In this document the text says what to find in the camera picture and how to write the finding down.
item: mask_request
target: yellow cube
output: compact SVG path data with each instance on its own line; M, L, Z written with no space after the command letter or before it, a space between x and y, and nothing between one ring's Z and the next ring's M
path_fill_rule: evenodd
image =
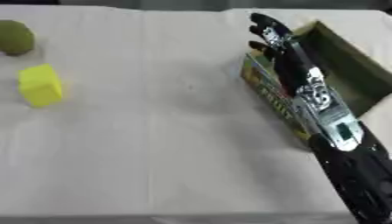
M44 107L61 101L61 82L49 64L28 67L19 72L19 93L33 106Z

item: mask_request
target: open box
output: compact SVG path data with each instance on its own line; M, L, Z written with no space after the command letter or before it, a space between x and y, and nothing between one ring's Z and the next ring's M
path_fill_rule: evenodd
M350 45L321 22L294 31L310 58L323 71L356 116L362 116L392 92L392 74ZM283 118L306 143L309 134L295 119L273 65L263 52L247 54L241 77Z

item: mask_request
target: table surface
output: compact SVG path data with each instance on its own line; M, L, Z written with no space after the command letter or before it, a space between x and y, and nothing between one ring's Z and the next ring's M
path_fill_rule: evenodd
M37 37L33 52L0 58L0 215L346 211L239 78L252 11L290 28L320 19L392 71L392 19L379 11L0 6ZM66 99L29 108L17 73L42 63ZM364 120L392 148L388 110Z

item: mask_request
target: gray wall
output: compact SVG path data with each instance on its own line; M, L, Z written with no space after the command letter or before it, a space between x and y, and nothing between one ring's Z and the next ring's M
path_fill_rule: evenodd
M141 10L222 11L231 8L377 9L390 0L61 0L63 4L107 5Z

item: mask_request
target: robotic arm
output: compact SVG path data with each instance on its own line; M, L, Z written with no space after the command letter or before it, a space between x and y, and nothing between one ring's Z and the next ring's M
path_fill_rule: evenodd
M298 39L272 17L254 13L249 41L274 64L309 146L336 192L360 224L392 223L392 162L387 150L351 112Z

